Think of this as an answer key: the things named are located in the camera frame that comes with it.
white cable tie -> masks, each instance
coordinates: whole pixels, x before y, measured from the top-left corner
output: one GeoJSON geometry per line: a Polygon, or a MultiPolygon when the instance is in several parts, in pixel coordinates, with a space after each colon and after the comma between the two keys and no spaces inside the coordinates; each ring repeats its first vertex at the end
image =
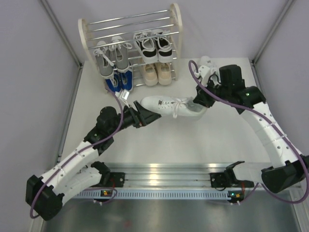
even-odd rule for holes
{"type": "Polygon", "coordinates": [[[274,121],[274,122],[272,122],[272,123],[269,123],[268,125],[264,126],[264,129],[265,129],[265,128],[268,128],[268,127],[272,127],[273,125],[276,125],[276,124],[277,124],[276,121],[274,121]]]}
{"type": "Polygon", "coordinates": [[[84,156],[81,153],[79,153],[77,149],[74,150],[74,153],[77,154],[78,156],[84,158],[84,156]]]}
{"type": "Polygon", "coordinates": [[[65,173],[61,166],[56,165],[56,167],[57,167],[60,171],[62,171],[63,173],[65,173]]]}

white floor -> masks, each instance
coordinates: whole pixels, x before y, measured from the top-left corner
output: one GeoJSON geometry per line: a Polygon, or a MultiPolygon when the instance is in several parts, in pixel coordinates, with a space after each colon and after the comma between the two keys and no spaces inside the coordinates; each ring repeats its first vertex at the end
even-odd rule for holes
{"type": "MultiPolygon", "coordinates": [[[[196,95],[196,84],[188,70],[188,60],[180,60],[180,76],[170,86],[136,87],[129,103],[145,96],[196,95]]],[[[237,64],[242,68],[246,86],[255,85],[247,58],[215,58],[218,67],[237,64]]],[[[62,158],[73,151],[94,127],[100,110],[113,106],[115,99],[106,94],[103,81],[85,62],[62,158]]],[[[145,128],[128,128],[114,136],[115,142],[100,157],[104,162],[124,163],[229,163],[269,162],[263,146],[252,129],[234,108],[216,102],[199,121],[166,117],[145,128]]]]}

shoe sole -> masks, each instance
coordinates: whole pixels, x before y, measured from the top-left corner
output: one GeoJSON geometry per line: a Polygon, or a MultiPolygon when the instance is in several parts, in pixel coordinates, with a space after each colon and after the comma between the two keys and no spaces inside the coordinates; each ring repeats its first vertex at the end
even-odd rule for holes
{"type": "Polygon", "coordinates": [[[170,57],[163,57],[160,54],[158,54],[158,59],[160,63],[171,63],[173,61],[173,55],[170,57]]]}
{"type": "Polygon", "coordinates": [[[161,79],[161,78],[158,78],[158,81],[159,81],[159,84],[160,85],[163,85],[163,86],[168,86],[172,83],[172,78],[170,79],[161,79]]]}
{"type": "Polygon", "coordinates": [[[128,66],[125,69],[119,69],[116,67],[117,71],[120,73],[126,73],[130,68],[130,63],[128,64],[128,66]]]}
{"type": "Polygon", "coordinates": [[[108,76],[103,76],[101,73],[100,73],[101,77],[103,77],[104,79],[110,79],[112,76],[114,76],[114,71],[112,72],[112,74],[108,75],[108,76]]]}
{"type": "Polygon", "coordinates": [[[155,80],[147,80],[146,78],[144,78],[145,84],[146,86],[155,86],[156,84],[158,84],[158,79],[155,80]]]}
{"type": "Polygon", "coordinates": [[[137,42],[134,42],[134,46],[135,46],[135,48],[138,50],[138,52],[140,53],[142,59],[144,60],[144,62],[145,62],[146,64],[153,64],[153,63],[158,62],[158,53],[156,53],[156,55],[155,55],[154,57],[146,57],[146,56],[142,53],[141,48],[140,48],[140,46],[138,45],[137,42]]]}

gray wall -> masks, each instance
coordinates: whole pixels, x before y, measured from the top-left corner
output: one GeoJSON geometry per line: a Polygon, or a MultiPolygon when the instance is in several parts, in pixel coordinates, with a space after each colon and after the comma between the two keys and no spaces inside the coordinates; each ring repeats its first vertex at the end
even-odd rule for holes
{"type": "Polygon", "coordinates": [[[286,0],[52,0],[50,4],[84,60],[79,18],[94,22],[154,12],[168,9],[172,2],[179,4],[183,18],[182,57],[253,58],[286,0]]]}
{"type": "Polygon", "coordinates": [[[297,0],[257,65],[273,115],[309,155],[309,1],[297,0]]]}
{"type": "Polygon", "coordinates": [[[77,67],[37,0],[0,3],[0,231],[24,232],[26,181],[55,161],[77,67]]]}

white and black sneaker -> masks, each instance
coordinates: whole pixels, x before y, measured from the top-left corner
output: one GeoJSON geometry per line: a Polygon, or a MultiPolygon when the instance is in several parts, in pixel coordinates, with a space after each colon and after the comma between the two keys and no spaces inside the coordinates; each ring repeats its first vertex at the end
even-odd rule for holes
{"type": "Polygon", "coordinates": [[[146,64],[152,64],[158,61],[154,40],[153,38],[147,38],[150,36],[150,32],[151,31],[136,32],[133,36],[134,40],[141,39],[134,41],[134,46],[139,51],[146,64]]]}
{"type": "MultiPolygon", "coordinates": [[[[155,29],[151,35],[168,34],[170,31],[155,29]]],[[[154,38],[156,48],[158,50],[158,59],[161,63],[170,63],[173,61],[172,46],[170,45],[168,36],[160,36],[154,38]]]]}

